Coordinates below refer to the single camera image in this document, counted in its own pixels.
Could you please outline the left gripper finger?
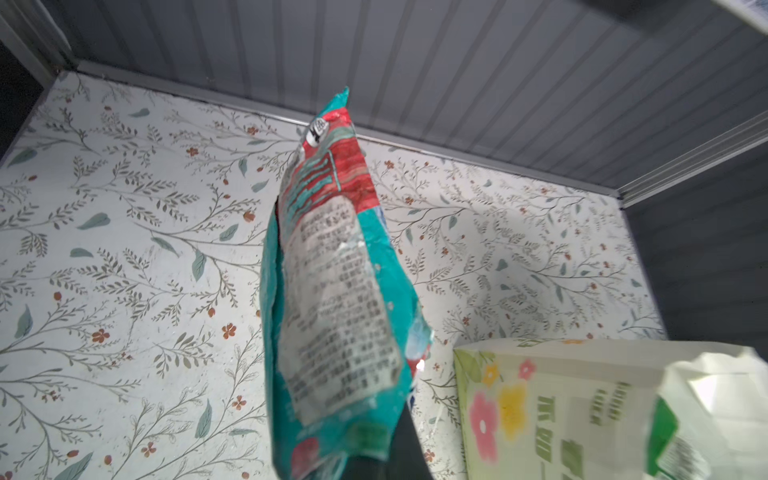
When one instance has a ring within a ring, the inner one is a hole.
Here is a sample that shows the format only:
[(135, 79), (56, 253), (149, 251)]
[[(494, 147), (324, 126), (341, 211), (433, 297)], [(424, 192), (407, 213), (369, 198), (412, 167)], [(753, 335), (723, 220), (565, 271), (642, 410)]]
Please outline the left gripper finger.
[(432, 480), (408, 406), (395, 428), (389, 458), (383, 470), (386, 480)]

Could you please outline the white paper bag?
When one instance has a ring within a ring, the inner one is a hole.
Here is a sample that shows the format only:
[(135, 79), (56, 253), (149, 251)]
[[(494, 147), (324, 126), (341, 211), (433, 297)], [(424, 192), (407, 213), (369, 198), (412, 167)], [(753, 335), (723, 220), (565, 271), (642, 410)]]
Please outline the white paper bag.
[(749, 347), (497, 339), (454, 352), (472, 479), (647, 479), (664, 399), (712, 469), (767, 475), (767, 365)]

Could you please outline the teal snack packet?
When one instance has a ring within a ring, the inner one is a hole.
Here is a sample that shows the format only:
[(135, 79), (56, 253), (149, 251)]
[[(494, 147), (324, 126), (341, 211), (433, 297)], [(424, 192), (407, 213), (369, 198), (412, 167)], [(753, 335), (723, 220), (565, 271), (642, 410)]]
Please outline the teal snack packet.
[(260, 311), (281, 479), (384, 479), (433, 333), (336, 94), (301, 133), (264, 239)]

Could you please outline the green snack packet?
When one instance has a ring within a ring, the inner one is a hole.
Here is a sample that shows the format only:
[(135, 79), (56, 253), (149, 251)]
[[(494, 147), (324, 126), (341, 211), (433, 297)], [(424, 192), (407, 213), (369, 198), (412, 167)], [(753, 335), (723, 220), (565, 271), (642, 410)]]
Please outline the green snack packet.
[(646, 446), (647, 479), (705, 480), (712, 469), (669, 404), (658, 397)]

